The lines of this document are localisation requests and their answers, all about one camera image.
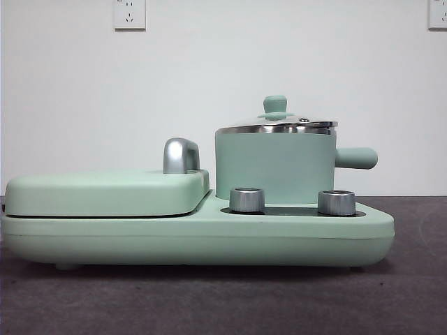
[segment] mint green appliance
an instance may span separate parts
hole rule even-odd
[[[371,168],[375,152],[337,150],[335,122],[297,121],[282,96],[264,106],[256,123],[217,131],[216,192],[200,168],[198,145],[173,138],[160,171],[12,179],[4,242],[27,260],[60,269],[357,267],[382,260],[395,235],[393,218],[355,203],[353,192],[333,190],[335,167]]]

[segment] appliance base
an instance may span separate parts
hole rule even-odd
[[[4,216],[1,226],[12,252],[60,269],[86,264],[361,267],[382,260],[395,234],[392,216],[363,204],[357,210],[366,215],[356,217],[228,214],[221,211],[226,207],[228,201],[212,191],[185,216]]]

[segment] silver knob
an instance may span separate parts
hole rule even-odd
[[[356,214],[356,195],[351,191],[321,191],[318,193],[318,212],[335,216]]]
[[[264,190],[259,188],[233,188],[230,191],[230,209],[244,213],[264,212]]]

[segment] appliance foot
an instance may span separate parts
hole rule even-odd
[[[69,271],[69,270],[79,269],[82,265],[81,264],[69,264],[69,263],[56,263],[56,264],[54,264],[54,266],[58,270]]]

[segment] white wall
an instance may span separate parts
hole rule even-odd
[[[447,32],[427,30],[426,0],[151,0],[146,32],[115,32],[112,3],[2,0],[2,192],[21,174],[161,169],[173,136],[214,174],[214,131],[284,94],[338,120],[339,146],[378,151],[338,188],[447,195]]]

